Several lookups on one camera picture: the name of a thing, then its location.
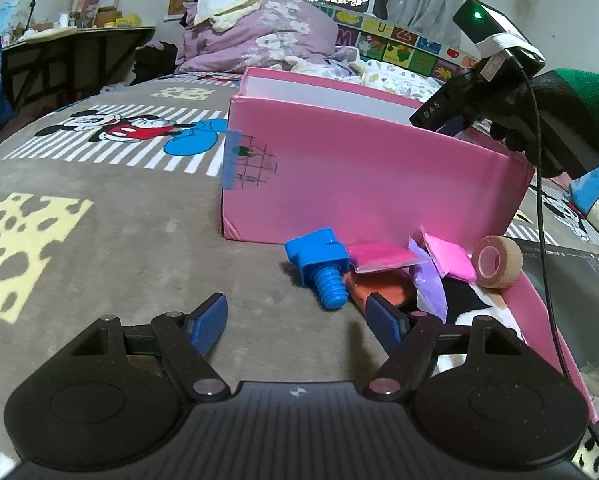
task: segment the ribbed black surface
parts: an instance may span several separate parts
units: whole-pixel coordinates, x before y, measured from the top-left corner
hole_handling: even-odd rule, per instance
[[[395,403],[361,397],[351,383],[243,383],[234,398],[195,408],[163,448],[101,473],[31,463],[9,480],[494,480],[581,479],[571,464],[493,472],[439,452]]]

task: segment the purple bedding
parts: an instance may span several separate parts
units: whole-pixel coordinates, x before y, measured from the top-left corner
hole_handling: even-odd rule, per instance
[[[300,0],[262,0],[260,9],[224,32],[212,30],[208,20],[193,26],[197,4],[184,5],[187,26],[176,73],[243,73],[249,66],[287,68],[287,56],[325,64],[324,59],[335,53],[337,23]]]

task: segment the white strap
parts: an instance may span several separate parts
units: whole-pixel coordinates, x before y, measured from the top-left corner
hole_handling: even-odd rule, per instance
[[[482,59],[486,57],[491,57],[497,54],[498,52],[502,52],[507,48],[512,48],[514,46],[518,46],[528,52],[532,52],[536,56],[538,56],[542,61],[546,59],[542,56],[542,53],[532,46],[528,41],[523,40],[519,36],[515,36],[509,32],[501,32],[500,34],[494,34],[489,38],[486,38],[484,41],[480,41],[476,43],[479,53],[482,56]]]

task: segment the metal screw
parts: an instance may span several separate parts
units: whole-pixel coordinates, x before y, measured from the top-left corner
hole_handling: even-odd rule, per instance
[[[211,397],[220,394],[226,388],[224,381],[219,379],[200,379],[193,384],[193,390],[195,393]]]
[[[401,388],[401,384],[394,379],[388,377],[380,377],[374,379],[369,383],[369,388],[372,392],[378,395],[390,395],[398,392]]]

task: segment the blue gripper pad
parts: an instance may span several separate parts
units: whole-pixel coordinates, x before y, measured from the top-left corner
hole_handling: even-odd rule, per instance
[[[224,332],[227,319],[228,302],[226,296],[219,292],[213,294],[186,316],[184,331],[188,334],[191,345],[200,355],[208,354]]]
[[[366,324],[388,355],[402,342],[409,329],[407,314],[377,292],[366,299]]]

